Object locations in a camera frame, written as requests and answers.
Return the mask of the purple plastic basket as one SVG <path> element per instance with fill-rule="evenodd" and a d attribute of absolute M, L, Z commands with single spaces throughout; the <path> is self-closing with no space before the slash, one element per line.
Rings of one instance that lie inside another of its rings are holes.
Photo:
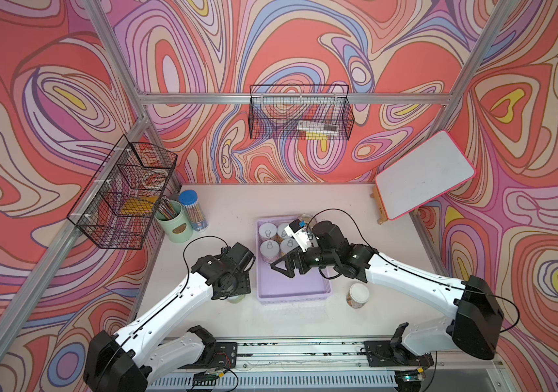
<path fill-rule="evenodd" d="M 304 301 L 322 301 L 332 293 L 331 284 L 315 271 L 305 275 L 297 275 L 289 279 L 271 269 L 259 253 L 262 241 L 259 239 L 258 228 L 261 223 L 272 222 L 276 226 L 283 222 L 292 222 L 297 216 L 262 217 L 256 222 L 256 275 L 257 296 L 261 303 L 287 303 Z"/>

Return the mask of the white lid can front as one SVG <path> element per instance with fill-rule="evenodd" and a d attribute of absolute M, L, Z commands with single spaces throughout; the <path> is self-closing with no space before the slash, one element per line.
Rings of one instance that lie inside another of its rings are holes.
<path fill-rule="evenodd" d="M 267 240 L 277 240 L 277 226 L 272 222 L 264 222 L 258 228 L 259 239 L 264 242 Z"/>

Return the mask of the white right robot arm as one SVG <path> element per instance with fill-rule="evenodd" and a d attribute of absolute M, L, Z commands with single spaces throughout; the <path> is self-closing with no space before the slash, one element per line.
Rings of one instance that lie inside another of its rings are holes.
<path fill-rule="evenodd" d="M 285 231 L 298 246 L 270 264 L 283 276 L 293 279 L 330 267 L 342 277 L 394 289 L 441 313 L 427 322 L 400 324 L 389 342 L 389 359 L 408 364 L 432 352 L 453 350 L 483 360 L 496 356 L 504 315 L 484 279 L 448 278 L 408 266 L 368 243 L 350 243 L 329 220 L 313 228 L 295 220 Z"/>

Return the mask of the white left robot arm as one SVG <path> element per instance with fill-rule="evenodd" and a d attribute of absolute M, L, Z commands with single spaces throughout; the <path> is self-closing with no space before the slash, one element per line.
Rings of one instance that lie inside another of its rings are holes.
<path fill-rule="evenodd" d="M 83 381 L 92 391 L 145 391 L 180 368 L 229 368 L 222 344 L 200 325 L 174 341 L 167 336 L 197 307 L 251 292 L 252 251 L 241 243 L 202 256 L 165 298 L 115 333 L 101 331 L 89 343 Z"/>

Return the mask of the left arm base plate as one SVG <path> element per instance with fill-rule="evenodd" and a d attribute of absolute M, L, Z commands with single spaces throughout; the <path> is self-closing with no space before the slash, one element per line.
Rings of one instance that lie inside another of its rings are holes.
<path fill-rule="evenodd" d="M 182 369 L 230 369 L 235 367 L 238 353 L 237 342 L 217 341 L 208 330 L 200 325 L 191 327 L 187 331 L 200 338 L 203 351 L 195 363 L 182 366 Z"/>

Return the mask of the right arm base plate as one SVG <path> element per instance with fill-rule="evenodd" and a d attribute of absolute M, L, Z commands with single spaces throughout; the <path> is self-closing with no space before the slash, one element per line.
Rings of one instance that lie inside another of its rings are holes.
<path fill-rule="evenodd" d="M 391 340 L 365 341 L 360 352 L 366 356 L 372 368 L 392 366 L 430 368 L 435 364 L 431 354 L 412 354 L 402 345 L 402 335 L 408 323 L 400 324 Z"/>

